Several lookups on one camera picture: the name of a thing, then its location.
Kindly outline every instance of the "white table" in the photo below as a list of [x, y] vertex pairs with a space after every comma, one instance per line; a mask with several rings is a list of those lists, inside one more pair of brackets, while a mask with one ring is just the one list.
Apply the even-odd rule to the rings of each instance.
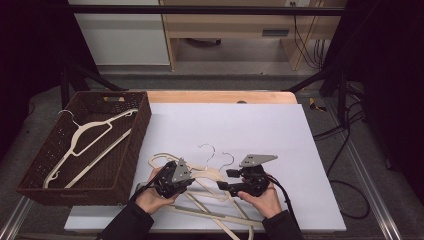
[[[157, 153], [166, 152], [183, 157], [187, 162], [205, 165], [212, 148], [198, 146], [211, 144], [216, 153], [208, 165], [220, 168], [228, 163], [231, 158], [222, 154], [228, 152], [235, 157], [235, 163], [230, 167], [234, 169], [238, 169], [238, 164], [247, 154], [272, 154], [277, 155], [278, 159], [263, 164], [263, 167], [287, 190], [301, 230], [346, 230], [301, 105], [152, 103], [151, 109], [153, 114], [140, 151], [133, 189], [137, 183], [147, 180], [152, 170], [147, 160]], [[213, 182], [209, 184], [217, 189]], [[285, 206], [284, 197], [281, 191], [278, 192], [280, 201]], [[228, 202], [199, 199], [212, 212], [237, 215]], [[251, 219], [262, 220], [250, 204], [238, 198], [236, 200]], [[184, 196], [180, 196], [175, 205], [195, 208]], [[113, 206], [73, 207], [65, 229], [78, 232], [101, 231], [119, 211], [119, 207]], [[153, 218], [155, 224], [152, 232], [220, 230], [210, 219], [169, 211], [160, 210]], [[225, 224], [234, 231], [247, 230], [244, 225]]]

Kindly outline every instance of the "brown woven basket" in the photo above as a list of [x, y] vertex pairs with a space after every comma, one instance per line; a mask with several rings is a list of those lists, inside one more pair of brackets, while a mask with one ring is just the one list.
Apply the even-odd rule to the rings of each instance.
[[[43, 188], [43, 182], [68, 152], [78, 126], [105, 121], [129, 109], [137, 114], [112, 121], [112, 128], [79, 156], [70, 155], [58, 177]], [[126, 204], [133, 183], [139, 152], [152, 115], [146, 92], [78, 92], [61, 113], [55, 126], [25, 173], [17, 192], [47, 206]], [[81, 134], [74, 152], [79, 153], [109, 129], [90, 128]], [[88, 164], [127, 130], [131, 133], [105, 155], [71, 188], [64, 188]]]

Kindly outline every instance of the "person's arm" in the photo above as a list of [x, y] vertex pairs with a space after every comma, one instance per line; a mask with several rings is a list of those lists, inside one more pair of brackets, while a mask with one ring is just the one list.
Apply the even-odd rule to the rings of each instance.
[[[159, 172], [160, 168], [153, 169], [148, 182]], [[100, 233], [97, 240], [142, 240], [147, 236], [153, 225], [150, 216], [164, 205], [175, 202], [178, 195], [169, 199], [161, 197], [154, 188], [148, 188], [136, 201], [129, 201], [127, 206], [109, 223]]]
[[238, 196], [252, 204], [265, 217], [262, 224], [271, 240], [304, 239], [290, 213], [282, 210], [274, 184], [270, 183], [267, 190], [259, 197], [242, 191], [238, 192]]

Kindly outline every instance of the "beige hanger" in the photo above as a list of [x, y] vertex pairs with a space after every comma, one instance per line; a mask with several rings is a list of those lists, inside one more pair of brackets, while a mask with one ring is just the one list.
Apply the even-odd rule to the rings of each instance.
[[[72, 118], [72, 121], [78, 126], [77, 131], [74, 133], [74, 135], [72, 136], [71, 139], [71, 146], [69, 148], [69, 150], [65, 153], [65, 155], [62, 157], [62, 159], [56, 164], [56, 166], [53, 168], [53, 170], [47, 175], [46, 179], [44, 180], [44, 184], [43, 184], [43, 188], [48, 188], [49, 187], [49, 183], [50, 181], [55, 180], [58, 175], [59, 175], [59, 168], [65, 163], [65, 161], [68, 159], [69, 156], [73, 155], [73, 156], [80, 156], [81, 154], [83, 154], [87, 149], [89, 149], [93, 144], [95, 144], [98, 140], [100, 140], [106, 133], [108, 133], [110, 130], [112, 130], [113, 126], [111, 124], [112, 121], [115, 121], [121, 117], [127, 117], [127, 116], [131, 116], [133, 113], [138, 112], [138, 109], [130, 109], [127, 110], [121, 114], [118, 114], [106, 121], [103, 122], [90, 122], [90, 123], [86, 123], [82, 126], [78, 125]], [[83, 150], [81, 150], [79, 153], [75, 153], [74, 152], [74, 148], [77, 145], [78, 139], [79, 137], [88, 129], [93, 128], [93, 127], [97, 127], [97, 126], [101, 126], [101, 125], [108, 125], [109, 128], [106, 129], [106, 131], [104, 131], [99, 137], [97, 137], [93, 142], [91, 142], [87, 147], [85, 147]]]
[[122, 140], [124, 140], [128, 135], [130, 135], [131, 129], [126, 131], [122, 136], [120, 136], [118, 139], [116, 139], [115, 142], [113, 142], [108, 148], [106, 148], [98, 157], [96, 157], [90, 164], [88, 164], [87, 167], [85, 167], [74, 179], [72, 179], [71, 182], [68, 183], [68, 185], [65, 186], [65, 188], [71, 188], [74, 186], [75, 183], [77, 183], [94, 165], [99, 162], [106, 154], [108, 154], [116, 145], [118, 145]]

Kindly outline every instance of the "human hand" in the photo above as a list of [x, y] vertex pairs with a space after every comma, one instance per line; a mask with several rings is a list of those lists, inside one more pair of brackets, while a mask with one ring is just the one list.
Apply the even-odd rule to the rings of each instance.
[[278, 200], [277, 191], [271, 182], [265, 192], [259, 197], [254, 197], [243, 191], [239, 191], [237, 195], [241, 200], [252, 204], [266, 218], [272, 218], [283, 211], [280, 200]]
[[[156, 174], [158, 174], [160, 169], [161, 168], [153, 169], [147, 182], [150, 182], [150, 180], [152, 180], [156, 176]], [[156, 192], [156, 189], [148, 188], [137, 197], [137, 200], [135, 202], [146, 213], [152, 215], [153, 213], [157, 212], [157, 210], [159, 210], [159, 208], [161, 208], [162, 206], [173, 204], [178, 196], [179, 194], [176, 194], [166, 199], [160, 196]]]

